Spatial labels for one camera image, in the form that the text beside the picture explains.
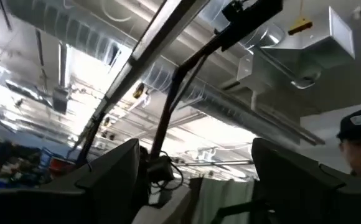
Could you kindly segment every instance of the ventilation duct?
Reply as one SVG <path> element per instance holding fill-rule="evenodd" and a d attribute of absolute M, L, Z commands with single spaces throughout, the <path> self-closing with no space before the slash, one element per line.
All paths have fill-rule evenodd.
<path fill-rule="evenodd" d="M 222 9 L 230 1 L 211 0 L 199 17 L 217 30 L 224 29 L 229 22 Z M 241 40 L 247 51 L 239 63 L 238 81 L 257 93 L 290 82 L 304 89 L 315 84 L 324 69 L 354 59 L 352 31 L 331 7 L 312 21 L 311 29 L 292 36 L 274 24 L 264 24 Z"/>
<path fill-rule="evenodd" d="M 79 7 L 66 8 L 63 0 L 0 1 L 13 16 L 109 65 L 118 53 L 116 43 L 124 39 L 117 28 Z"/>
<path fill-rule="evenodd" d="M 115 42 L 124 39 L 124 34 L 118 32 L 118 29 L 93 17 L 89 12 L 78 7 L 66 10 L 62 0 L 5 2 L 11 14 L 104 62 L 107 62 L 109 55 L 117 51 Z M 145 84 L 167 93 L 175 68 L 175 65 L 160 57 L 146 70 L 141 79 Z M 299 138 L 296 139 L 288 130 L 267 121 L 244 103 L 198 78 L 187 89 L 182 101 L 193 101 L 191 106 L 203 113 L 248 129 L 283 146 L 299 147 Z"/>

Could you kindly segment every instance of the cap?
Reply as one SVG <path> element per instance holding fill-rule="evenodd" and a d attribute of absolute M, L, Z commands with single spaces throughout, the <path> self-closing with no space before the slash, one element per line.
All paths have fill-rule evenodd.
<path fill-rule="evenodd" d="M 341 120 L 339 139 L 361 138 L 361 110 L 356 111 Z"/>

